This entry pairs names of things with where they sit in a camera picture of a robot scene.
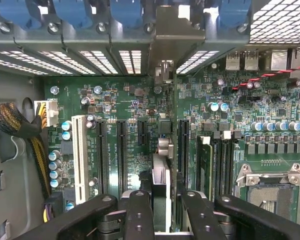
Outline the white PCI expansion slot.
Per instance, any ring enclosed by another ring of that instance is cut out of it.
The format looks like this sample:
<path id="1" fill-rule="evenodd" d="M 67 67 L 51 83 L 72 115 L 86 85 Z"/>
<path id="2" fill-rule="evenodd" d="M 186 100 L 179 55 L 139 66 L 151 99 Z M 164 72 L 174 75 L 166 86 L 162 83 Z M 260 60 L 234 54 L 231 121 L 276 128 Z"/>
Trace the white PCI expansion slot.
<path id="1" fill-rule="evenodd" d="M 79 205 L 90 197 L 86 116 L 74 115 L 71 117 L 71 123 L 75 203 Z"/>

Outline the blue card retention clip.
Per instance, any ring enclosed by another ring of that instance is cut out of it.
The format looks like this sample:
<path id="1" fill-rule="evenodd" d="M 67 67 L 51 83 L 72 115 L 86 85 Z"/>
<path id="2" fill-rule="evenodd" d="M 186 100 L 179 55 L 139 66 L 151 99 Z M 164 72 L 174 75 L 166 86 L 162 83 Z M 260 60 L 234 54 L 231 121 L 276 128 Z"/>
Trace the blue card retention clip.
<path id="1" fill-rule="evenodd" d="M 218 0 L 218 24 L 221 28 L 236 28 L 248 18 L 252 0 Z"/>
<path id="2" fill-rule="evenodd" d="M 0 15 L 24 31 L 42 27 L 41 12 L 35 0 L 0 0 Z"/>
<path id="3" fill-rule="evenodd" d="M 74 29 L 87 29 L 93 25 L 89 0 L 52 0 L 56 15 Z"/>
<path id="4" fill-rule="evenodd" d="M 142 26 L 141 0 L 110 0 L 110 13 L 123 28 L 137 29 Z"/>

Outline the long black expansion slot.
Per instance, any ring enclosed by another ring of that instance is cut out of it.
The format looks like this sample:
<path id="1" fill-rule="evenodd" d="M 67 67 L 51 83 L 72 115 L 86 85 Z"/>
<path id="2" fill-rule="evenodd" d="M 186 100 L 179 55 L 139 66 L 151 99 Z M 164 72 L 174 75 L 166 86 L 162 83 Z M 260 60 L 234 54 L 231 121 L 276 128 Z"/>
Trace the long black expansion slot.
<path id="1" fill-rule="evenodd" d="M 125 120 L 116 121 L 118 191 L 119 197 L 128 190 L 128 125 Z"/>
<path id="2" fill-rule="evenodd" d="M 102 119 L 98 119 L 95 123 L 98 189 L 101 194 L 107 194 L 109 192 L 107 126 L 106 121 Z"/>
<path id="3" fill-rule="evenodd" d="M 189 138 L 190 138 L 190 121 L 180 119 L 178 121 L 178 170 L 184 178 L 185 188 L 189 184 Z"/>

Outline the metal CPU socket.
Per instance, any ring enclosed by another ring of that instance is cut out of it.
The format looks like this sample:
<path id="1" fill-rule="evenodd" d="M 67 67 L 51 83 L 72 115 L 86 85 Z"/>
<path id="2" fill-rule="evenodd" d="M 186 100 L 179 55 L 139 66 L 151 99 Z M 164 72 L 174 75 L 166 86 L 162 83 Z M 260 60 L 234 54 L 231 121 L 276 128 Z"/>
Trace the metal CPU socket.
<path id="1" fill-rule="evenodd" d="M 300 225 L 299 163 L 277 171 L 256 171 L 244 163 L 234 183 L 235 197 Z"/>

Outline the green motherboard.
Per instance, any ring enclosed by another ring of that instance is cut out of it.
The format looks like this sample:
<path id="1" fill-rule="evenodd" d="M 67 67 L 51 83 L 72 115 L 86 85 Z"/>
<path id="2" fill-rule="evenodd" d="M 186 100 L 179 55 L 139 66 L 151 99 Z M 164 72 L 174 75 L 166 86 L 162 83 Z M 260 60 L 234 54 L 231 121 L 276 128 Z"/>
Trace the green motherboard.
<path id="1" fill-rule="evenodd" d="M 196 190 L 197 136 L 220 138 L 231 131 L 232 192 L 243 164 L 254 171 L 287 170 L 300 164 L 300 79 L 290 78 L 293 49 L 286 49 L 285 70 L 271 70 L 272 51 L 259 54 L 258 70 L 226 70 L 226 60 L 201 73 L 177 78 L 179 120 L 189 120 L 188 188 L 177 168 L 178 189 Z M 153 195 L 153 164 L 158 153 L 158 124 L 166 116 L 167 90 L 149 77 L 50 77 L 46 97 L 57 101 L 58 125 L 47 130 L 50 184 L 63 192 L 64 212 L 76 207 L 72 116 L 85 115 L 89 199 L 99 192 L 96 121 L 106 121 L 108 193 L 118 199 L 143 189 Z M 127 122 L 127 190 L 119 197 L 117 120 Z M 138 120 L 147 121 L 147 145 L 138 145 Z"/>

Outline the silver USB port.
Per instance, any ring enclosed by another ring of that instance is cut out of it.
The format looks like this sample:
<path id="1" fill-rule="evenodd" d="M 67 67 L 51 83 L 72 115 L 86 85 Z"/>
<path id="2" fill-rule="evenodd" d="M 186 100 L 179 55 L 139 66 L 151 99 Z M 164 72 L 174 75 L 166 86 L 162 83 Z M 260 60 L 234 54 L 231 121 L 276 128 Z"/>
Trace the silver USB port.
<path id="1" fill-rule="evenodd" d="M 257 71 L 259 69 L 259 53 L 257 51 L 246 51 L 244 53 L 244 69 L 246 71 Z"/>
<path id="2" fill-rule="evenodd" d="M 234 51 L 227 55 L 225 62 L 225 69 L 227 71 L 240 70 L 240 52 Z"/>

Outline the green RAM stick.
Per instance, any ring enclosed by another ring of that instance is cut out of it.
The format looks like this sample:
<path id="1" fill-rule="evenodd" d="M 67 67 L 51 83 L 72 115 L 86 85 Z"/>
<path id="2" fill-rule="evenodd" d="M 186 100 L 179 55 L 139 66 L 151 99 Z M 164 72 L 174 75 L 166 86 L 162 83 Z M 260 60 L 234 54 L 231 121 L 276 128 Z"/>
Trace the green RAM stick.
<path id="1" fill-rule="evenodd" d="M 203 192 L 208 200 L 212 200 L 212 163 L 214 151 L 211 145 L 211 137 L 198 135 L 196 139 L 196 151 L 196 190 Z"/>

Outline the short black expansion slot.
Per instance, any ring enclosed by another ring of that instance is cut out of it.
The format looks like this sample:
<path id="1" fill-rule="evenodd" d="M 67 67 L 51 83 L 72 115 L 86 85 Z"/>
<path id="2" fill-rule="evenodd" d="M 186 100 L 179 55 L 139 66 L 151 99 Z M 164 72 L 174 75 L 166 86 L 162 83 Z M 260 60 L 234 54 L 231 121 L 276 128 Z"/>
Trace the short black expansion slot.
<path id="1" fill-rule="evenodd" d="M 148 144 L 148 122 L 146 120 L 137 121 L 137 140 L 139 146 Z"/>

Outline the white power connector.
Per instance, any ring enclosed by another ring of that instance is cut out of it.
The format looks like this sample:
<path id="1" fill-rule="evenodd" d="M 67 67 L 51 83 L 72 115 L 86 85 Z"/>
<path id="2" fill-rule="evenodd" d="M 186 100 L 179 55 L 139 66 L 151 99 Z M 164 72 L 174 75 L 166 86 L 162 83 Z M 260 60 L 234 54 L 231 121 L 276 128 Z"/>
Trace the white power connector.
<path id="1" fill-rule="evenodd" d="M 41 127 L 55 127 L 59 123 L 58 102 L 55 100 L 34 101 L 35 115 L 41 118 Z"/>

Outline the grey metal PC case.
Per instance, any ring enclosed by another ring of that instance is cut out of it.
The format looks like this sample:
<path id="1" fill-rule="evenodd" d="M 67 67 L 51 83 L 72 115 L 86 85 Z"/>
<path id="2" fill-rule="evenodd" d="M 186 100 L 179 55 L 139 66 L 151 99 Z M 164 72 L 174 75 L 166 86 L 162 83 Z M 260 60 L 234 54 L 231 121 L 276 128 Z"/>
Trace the grey metal PC case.
<path id="1" fill-rule="evenodd" d="M 226 60 L 232 52 L 240 52 L 240 61 L 244 61 L 246 51 L 262 54 L 300 48 L 300 0 L 251 0 L 246 22 L 235 28 L 219 26 L 218 0 L 140 0 L 142 25 L 135 29 L 123 28 L 112 17 L 110 0 L 89 0 L 93 25 L 81 29 L 61 20 L 52 0 L 34 1 L 41 13 L 41 28 L 23 30 L 0 15 L 0 240 L 14 240 L 45 223 L 43 204 L 53 193 L 49 127 L 42 128 L 34 101 L 50 101 L 47 79 L 154 80 L 149 63 L 157 7 L 177 7 L 178 17 L 186 18 L 205 35 L 204 41 L 178 63 L 177 79 L 179 70 L 186 77 L 195 76 L 213 63 Z M 129 190 L 123 198 L 101 194 L 116 197 L 117 210 L 124 212 L 130 193 L 148 192 L 155 240 L 195 240 L 181 195 L 193 191 L 208 198 L 201 191 L 180 190 L 178 185 L 177 175 L 176 224 L 168 234 L 155 230 L 153 196 L 148 191 Z M 214 203 L 216 198 L 208 201 Z M 124 240 L 123 217 L 106 216 L 99 230 L 96 240 Z"/>

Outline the silver USB port block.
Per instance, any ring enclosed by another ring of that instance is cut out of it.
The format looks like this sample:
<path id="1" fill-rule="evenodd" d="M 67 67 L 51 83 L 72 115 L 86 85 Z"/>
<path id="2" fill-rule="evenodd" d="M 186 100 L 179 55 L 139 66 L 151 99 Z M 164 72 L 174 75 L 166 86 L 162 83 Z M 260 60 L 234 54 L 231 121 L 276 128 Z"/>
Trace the silver USB port block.
<path id="1" fill-rule="evenodd" d="M 270 69 L 272 71 L 280 71 L 287 69 L 288 51 L 273 50 L 271 53 Z"/>

